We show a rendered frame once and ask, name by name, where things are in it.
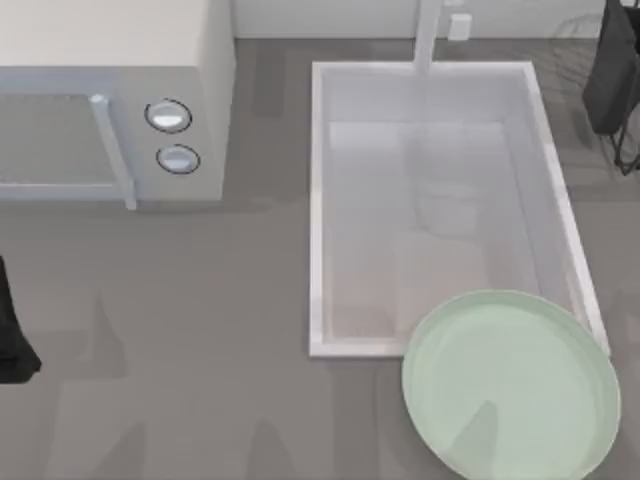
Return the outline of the white sink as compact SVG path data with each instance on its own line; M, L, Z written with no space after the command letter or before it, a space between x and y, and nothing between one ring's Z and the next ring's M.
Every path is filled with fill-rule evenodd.
M309 352L399 357L467 291L572 312L609 345L534 66L312 66Z

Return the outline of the small microwave knob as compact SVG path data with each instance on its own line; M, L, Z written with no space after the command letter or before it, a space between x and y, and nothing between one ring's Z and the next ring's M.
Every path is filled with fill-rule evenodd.
M164 171L173 175L189 175L201 165L198 153L181 144L159 149L156 152L156 162Z

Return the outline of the pale microwave oven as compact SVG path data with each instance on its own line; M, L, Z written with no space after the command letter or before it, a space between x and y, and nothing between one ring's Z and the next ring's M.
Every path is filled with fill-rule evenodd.
M235 71L229 0L0 0L0 201L124 203L94 94L109 98L138 206L219 200ZM147 123L163 99L191 111L188 129ZM195 172L157 164L174 144L198 153Z

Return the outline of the large microwave knob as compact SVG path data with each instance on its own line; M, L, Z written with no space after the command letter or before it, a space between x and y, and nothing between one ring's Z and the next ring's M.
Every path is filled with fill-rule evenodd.
M183 103L174 99L163 99L147 104L144 117L152 128L167 134L185 131L193 119L191 111Z

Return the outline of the tall white tap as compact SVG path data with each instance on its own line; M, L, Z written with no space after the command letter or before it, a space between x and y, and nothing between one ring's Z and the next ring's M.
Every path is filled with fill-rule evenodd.
M421 77L431 67L442 4L443 0L418 0L413 66Z

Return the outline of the pale green plate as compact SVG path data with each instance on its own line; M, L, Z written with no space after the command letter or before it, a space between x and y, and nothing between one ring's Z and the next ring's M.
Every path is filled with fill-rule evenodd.
M566 309L518 291L452 298L413 331L402 394L421 441L464 480L585 480L610 453L610 356Z

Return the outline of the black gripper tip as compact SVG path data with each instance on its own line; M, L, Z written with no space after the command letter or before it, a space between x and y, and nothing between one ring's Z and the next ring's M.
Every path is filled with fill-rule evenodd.
M0 256L0 384L25 384L41 368L42 361L19 324L4 259Z

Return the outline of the black chair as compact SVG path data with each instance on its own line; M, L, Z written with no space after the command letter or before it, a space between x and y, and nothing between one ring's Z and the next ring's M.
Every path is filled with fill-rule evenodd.
M640 0L625 5L606 0L596 53L582 93L593 132L614 148L614 165L623 175L640 170L640 153L623 159L633 111L640 106Z

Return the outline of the white wall socket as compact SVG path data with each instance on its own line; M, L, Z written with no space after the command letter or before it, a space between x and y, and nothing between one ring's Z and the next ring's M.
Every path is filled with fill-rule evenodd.
M447 38L449 41L467 41L471 37L473 17L468 13L456 13L450 17Z

